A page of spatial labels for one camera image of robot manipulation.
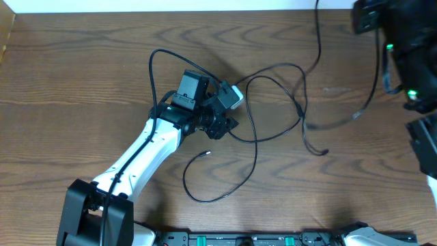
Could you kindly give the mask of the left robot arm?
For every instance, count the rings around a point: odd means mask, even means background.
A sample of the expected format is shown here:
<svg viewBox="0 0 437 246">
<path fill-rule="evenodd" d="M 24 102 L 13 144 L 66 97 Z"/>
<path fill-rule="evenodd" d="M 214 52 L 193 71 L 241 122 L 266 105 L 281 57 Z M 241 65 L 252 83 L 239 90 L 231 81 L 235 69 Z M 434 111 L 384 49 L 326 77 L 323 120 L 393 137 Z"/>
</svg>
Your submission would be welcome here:
<svg viewBox="0 0 437 246">
<path fill-rule="evenodd" d="M 244 100 L 226 81 L 185 70 L 177 90 L 167 92 L 135 142 L 91 182 L 77 179 L 66 192 L 57 245 L 153 245 L 156 233 L 134 221 L 134 204 L 160 164 L 184 138 L 203 131 L 220 139 L 237 126 L 226 113 Z"/>
</svg>

